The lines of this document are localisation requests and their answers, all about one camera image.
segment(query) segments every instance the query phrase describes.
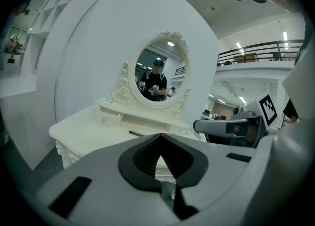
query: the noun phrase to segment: fluorescent light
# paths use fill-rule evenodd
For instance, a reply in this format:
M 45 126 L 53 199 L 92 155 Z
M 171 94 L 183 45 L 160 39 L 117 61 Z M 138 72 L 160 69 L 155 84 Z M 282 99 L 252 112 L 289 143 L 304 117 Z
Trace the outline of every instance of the fluorescent light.
M 242 46 L 239 42 L 236 43 L 237 47 L 240 49 L 242 55 L 244 54 L 244 50 L 242 49 Z
M 287 33 L 286 32 L 283 32 L 283 38 L 284 38 L 284 40 L 286 41 L 287 40 Z
M 283 36 L 284 41 L 287 41 L 287 33 L 283 32 L 283 35 L 284 35 Z M 285 49 L 289 49 L 289 43 L 285 43 L 284 46 L 285 46 Z
M 240 98 L 240 100 L 242 100 L 242 102 L 243 102 L 244 104 L 247 104 L 247 102 L 245 101 L 244 97 L 239 97 L 239 98 Z

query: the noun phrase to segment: ornate mirror frame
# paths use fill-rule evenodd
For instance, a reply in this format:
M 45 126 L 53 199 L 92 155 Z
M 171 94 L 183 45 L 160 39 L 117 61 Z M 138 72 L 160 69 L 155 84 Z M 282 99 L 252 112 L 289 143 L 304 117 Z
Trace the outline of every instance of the ornate mirror frame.
M 160 101 L 160 102 L 154 102 L 146 99 L 139 91 L 138 86 L 135 82 L 135 68 L 137 61 L 139 59 L 139 56 L 145 50 L 148 46 L 151 44 L 161 41 L 161 40 L 166 40 L 166 41 L 171 41 L 174 44 L 177 44 L 183 54 L 184 54 L 184 60 L 185 60 L 185 75 L 184 75 L 184 80 L 182 82 L 180 90 L 171 98 L 165 101 Z M 155 108 L 155 109 L 162 109 L 162 108 L 167 108 L 172 105 L 174 105 L 178 101 L 185 100 L 186 96 L 189 95 L 190 88 L 189 88 L 189 81 L 190 81 L 190 76 L 191 76 L 191 69 L 192 69 L 192 62 L 191 62 L 191 56 L 189 53 L 189 49 L 186 45 L 186 42 L 183 40 L 182 35 L 179 32 L 161 32 L 158 34 L 154 34 L 151 37 L 147 38 L 139 47 L 136 56 L 131 59 L 130 66 L 129 66 L 129 73 L 128 73 L 128 79 L 130 82 L 130 89 L 135 96 L 135 98 L 142 103 L 143 105 L 150 107 L 150 108 Z

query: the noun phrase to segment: white furniture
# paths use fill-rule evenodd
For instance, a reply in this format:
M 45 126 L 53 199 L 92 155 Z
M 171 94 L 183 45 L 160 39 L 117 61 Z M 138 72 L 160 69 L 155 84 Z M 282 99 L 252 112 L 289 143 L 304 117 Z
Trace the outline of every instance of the white furniture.
M 54 49 L 62 54 L 74 28 L 95 1 L 47 0 L 44 3 L 27 32 L 25 49 L 17 51 L 20 55 L 14 55 L 15 63 L 8 64 L 7 60 L 11 58 L 11 54 L 4 54 L 0 99 L 36 91 L 39 61 L 42 58 L 46 60 L 47 54 L 52 54 Z M 80 8 L 73 10 L 71 7 L 77 7 L 77 3 Z M 65 18 L 71 18 L 71 24 L 65 24 Z M 46 42 L 48 37 L 48 42 L 53 43 L 51 46 Z M 56 54 L 52 56 L 55 60 L 58 58 Z
M 186 75 L 180 90 L 171 99 L 161 102 L 144 98 L 134 80 L 139 54 L 157 40 L 178 44 L 186 62 Z M 49 129 L 49 134 L 56 139 L 64 168 L 94 150 L 142 135 L 172 133 L 196 139 L 183 120 L 190 92 L 191 57 L 182 36 L 175 32 L 155 34 L 142 43 L 139 54 L 130 62 L 124 62 L 122 75 L 110 95 Z M 161 180 L 174 181 L 161 158 L 157 165 L 157 175 L 160 173 Z

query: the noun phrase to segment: railing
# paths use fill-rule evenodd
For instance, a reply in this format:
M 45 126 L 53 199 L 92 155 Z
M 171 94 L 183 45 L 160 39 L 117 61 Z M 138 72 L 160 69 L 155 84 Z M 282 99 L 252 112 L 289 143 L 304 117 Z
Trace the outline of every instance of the railing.
M 294 51 L 290 51 L 290 52 L 286 51 L 284 49 L 286 48 L 284 45 L 285 43 L 294 43 L 293 46 L 288 47 L 291 50 L 294 49 Z M 296 40 L 287 40 L 287 41 L 265 42 L 265 43 L 260 43 L 256 45 L 233 49 L 233 50 L 226 51 L 219 54 L 217 66 L 230 65 L 233 63 L 258 62 L 260 60 L 294 61 L 297 57 L 299 48 L 301 47 L 302 43 L 303 43 L 302 39 L 296 39 Z M 272 45 L 272 47 L 255 49 L 256 47 L 269 46 L 269 45 Z
M 180 68 L 175 70 L 174 76 L 179 75 L 179 74 L 185 74 L 185 71 L 186 71 L 186 66 L 180 67 Z

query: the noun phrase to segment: white panel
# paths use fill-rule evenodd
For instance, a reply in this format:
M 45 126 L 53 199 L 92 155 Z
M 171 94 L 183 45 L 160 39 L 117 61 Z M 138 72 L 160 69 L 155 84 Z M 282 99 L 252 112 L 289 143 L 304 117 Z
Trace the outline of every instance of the white panel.
M 164 31 L 180 32 L 187 41 L 193 65 L 185 121 L 192 126 L 200 118 L 216 69 L 218 41 L 185 0 L 100 0 L 89 17 L 89 26 L 83 23 L 64 53 L 56 88 L 58 121 L 109 94 L 123 62 L 139 56 L 144 39 Z
M 64 8 L 64 13 L 55 21 L 43 47 L 36 92 L 10 97 L 1 103 L 10 135 L 32 169 L 55 146 L 48 129 L 55 124 L 55 84 L 59 62 L 73 30 L 95 1 L 72 0 L 67 7 L 57 6 L 56 10 Z M 42 38 L 31 36 L 27 49 L 31 59 L 25 64 L 26 73 L 34 69 L 42 42 Z

